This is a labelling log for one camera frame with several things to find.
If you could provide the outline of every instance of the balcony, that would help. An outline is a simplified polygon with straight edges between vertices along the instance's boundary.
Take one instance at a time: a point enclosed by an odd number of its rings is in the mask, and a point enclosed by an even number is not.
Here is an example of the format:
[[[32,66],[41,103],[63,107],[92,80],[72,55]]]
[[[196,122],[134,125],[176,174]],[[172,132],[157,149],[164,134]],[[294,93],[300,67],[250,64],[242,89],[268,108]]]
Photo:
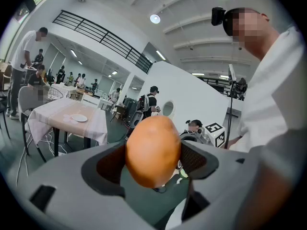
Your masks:
[[[87,20],[77,14],[62,10],[53,23],[65,26],[81,33],[100,44],[112,49],[136,67],[148,74],[152,63],[130,44],[110,32],[106,28]]]

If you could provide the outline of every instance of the circular hole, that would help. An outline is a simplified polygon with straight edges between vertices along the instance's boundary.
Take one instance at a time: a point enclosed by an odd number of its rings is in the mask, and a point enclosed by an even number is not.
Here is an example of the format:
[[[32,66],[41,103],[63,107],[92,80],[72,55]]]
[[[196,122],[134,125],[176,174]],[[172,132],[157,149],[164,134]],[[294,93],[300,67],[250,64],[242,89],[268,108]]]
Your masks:
[[[174,104],[172,102],[166,102],[163,106],[163,115],[170,116],[174,109]]]

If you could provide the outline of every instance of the white tablecloth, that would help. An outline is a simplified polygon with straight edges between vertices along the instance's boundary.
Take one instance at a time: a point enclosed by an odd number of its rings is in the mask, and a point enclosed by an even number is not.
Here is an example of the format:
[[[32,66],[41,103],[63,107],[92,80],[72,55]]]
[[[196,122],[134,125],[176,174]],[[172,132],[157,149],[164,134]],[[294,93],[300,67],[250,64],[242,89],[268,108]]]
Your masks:
[[[72,119],[72,114],[82,114],[87,117],[87,121],[77,122]],[[105,111],[69,98],[61,98],[35,108],[29,116],[28,124],[36,144],[52,127],[96,140],[100,145],[106,144]]]
[[[65,86],[63,84],[52,84],[52,88],[55,88],[56,90],[60,91],[63,94],[63,97],[66,97],[67,94],[75,94],[76,89],[73,86]]]

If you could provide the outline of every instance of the white sleeve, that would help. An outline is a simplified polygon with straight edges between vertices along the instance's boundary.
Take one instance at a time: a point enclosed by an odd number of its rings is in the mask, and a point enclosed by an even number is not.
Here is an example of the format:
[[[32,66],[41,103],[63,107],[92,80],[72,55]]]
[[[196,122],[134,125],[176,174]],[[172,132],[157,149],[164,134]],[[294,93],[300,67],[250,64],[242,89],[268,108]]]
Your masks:
[[[25,45],[24,45],[24,51],[31,51],[34,43],[35,43],[36,35],[33,35],[26,39]]]

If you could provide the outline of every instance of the jeans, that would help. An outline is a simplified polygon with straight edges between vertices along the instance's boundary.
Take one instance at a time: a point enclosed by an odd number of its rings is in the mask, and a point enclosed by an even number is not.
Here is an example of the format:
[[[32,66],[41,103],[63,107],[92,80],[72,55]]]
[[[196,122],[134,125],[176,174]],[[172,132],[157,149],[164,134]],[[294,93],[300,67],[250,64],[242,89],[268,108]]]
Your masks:
[[[11,112],[11,115],[14,116],[16,115],[17,111],[17,98],[18,98],[18,93],[20,90],[20,84],[21,84],[21,79],[23,76],[23,71],[16,70],[12,67],[12,73],[11,73],[11,81],[10,81],[10,87],[9,87],[9,92],[8,92],[8,105],[7,105],[7,110],[8,112]]]

